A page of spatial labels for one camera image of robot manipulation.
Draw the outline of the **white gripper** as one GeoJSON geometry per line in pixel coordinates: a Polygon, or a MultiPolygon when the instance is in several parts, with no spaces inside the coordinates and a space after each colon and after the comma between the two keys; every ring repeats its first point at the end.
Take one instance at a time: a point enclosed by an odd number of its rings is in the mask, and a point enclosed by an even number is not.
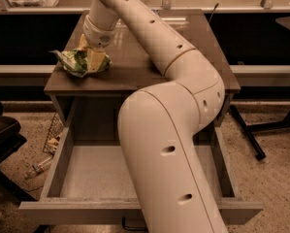
{"type": "Polygon", "coordinates": [[[108,46],[114,35],[116,20],[106,23],[107,28],[102,29],[89,16],[85,17],[83,24],[83,34],[80,37],[78,50],[87,51],[87,69],[90,73],[97,73],[106,56],[102,49],[87,49],[88,46],[93,48],[108,46]]]}

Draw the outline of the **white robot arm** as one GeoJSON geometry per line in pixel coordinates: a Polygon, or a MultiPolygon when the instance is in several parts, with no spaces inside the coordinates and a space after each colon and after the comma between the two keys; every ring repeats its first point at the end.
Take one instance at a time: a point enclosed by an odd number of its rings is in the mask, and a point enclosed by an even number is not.
{"type": "Polygon", "coordinates": [[[83,27],[87,42],[107,46],[119,20],[166,78],[130,95],[117,123],[149,233],[228,233],[193,143],[223,106],[221,76],[140,0],[93,0],[83,27]]]}

